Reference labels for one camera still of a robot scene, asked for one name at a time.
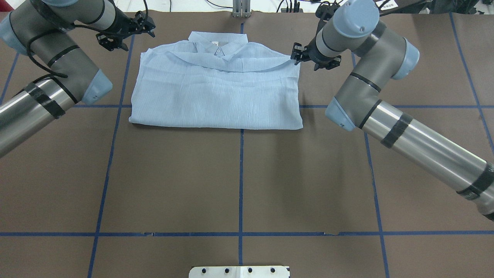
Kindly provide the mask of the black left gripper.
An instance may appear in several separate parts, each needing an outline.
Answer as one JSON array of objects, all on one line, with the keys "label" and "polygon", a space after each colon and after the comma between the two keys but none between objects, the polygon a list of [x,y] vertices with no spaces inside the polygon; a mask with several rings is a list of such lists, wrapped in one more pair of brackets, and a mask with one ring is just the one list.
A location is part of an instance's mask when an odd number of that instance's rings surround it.
[{"label": "black left gripper", "polygon": [[96,35],[100,46],[108,51],[122,49],[129,51],[124,39],[132,35],[148,34],[156,37],[154,30],[156,26],[148,12],[138,11],[134,18],[129,18],[126,14],[119,13],[113,24],[106,30]]}]

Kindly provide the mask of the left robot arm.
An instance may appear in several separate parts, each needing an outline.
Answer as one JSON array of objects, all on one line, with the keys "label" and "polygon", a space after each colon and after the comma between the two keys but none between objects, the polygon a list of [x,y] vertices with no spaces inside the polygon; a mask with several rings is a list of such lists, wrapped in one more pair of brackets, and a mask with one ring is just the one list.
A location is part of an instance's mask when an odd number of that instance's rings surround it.
[{"label": "left robot arm", "polygon": [[1,22],[1,39],[46,71],[1,106],[1,156],[5,156],[76,104],[92,105],[112,82],[74,42],[74,29],[96,32],[108,51],[128,51],[124,40],[154,37],[149,10],[129,17],[112,0],[26,0]]}]

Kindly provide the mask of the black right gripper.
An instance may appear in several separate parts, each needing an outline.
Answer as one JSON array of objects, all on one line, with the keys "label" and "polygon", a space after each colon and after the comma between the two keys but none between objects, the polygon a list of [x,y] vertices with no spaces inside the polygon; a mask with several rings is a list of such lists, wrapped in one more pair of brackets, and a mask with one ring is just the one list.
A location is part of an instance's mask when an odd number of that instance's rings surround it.
[{"label": "black right gripper", "polygon": [[316,40],[313,39],[306,46],[302,46],[300,43],[294,43],[291,60],[294,61],[295,65],[301,62],[312,61],[314,63],[314,71],[320,69],[332,70],[340,66],[341,55],[337,55],[335,58],[329,58],[323,55],[316,47]]}]

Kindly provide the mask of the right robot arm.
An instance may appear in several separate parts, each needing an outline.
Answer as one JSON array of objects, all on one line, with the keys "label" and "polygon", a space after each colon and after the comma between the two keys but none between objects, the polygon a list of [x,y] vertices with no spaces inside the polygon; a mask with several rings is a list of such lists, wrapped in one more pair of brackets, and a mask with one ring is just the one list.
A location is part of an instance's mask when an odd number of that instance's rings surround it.
[{"label": "right robot arm", "polygon": [[314,70],[332,70],[345,51],[359,58],[329,102],[326,117],[347,131],[357,128],[374,137],[493,220],[493,164],[379,96],[391,80],[405,78],[416,67],[420,51],[381,21],[372,0],[322,1],[315,14],[319,21],[314,38],[305,46],[293,45],[295,64],[311,61]]}]

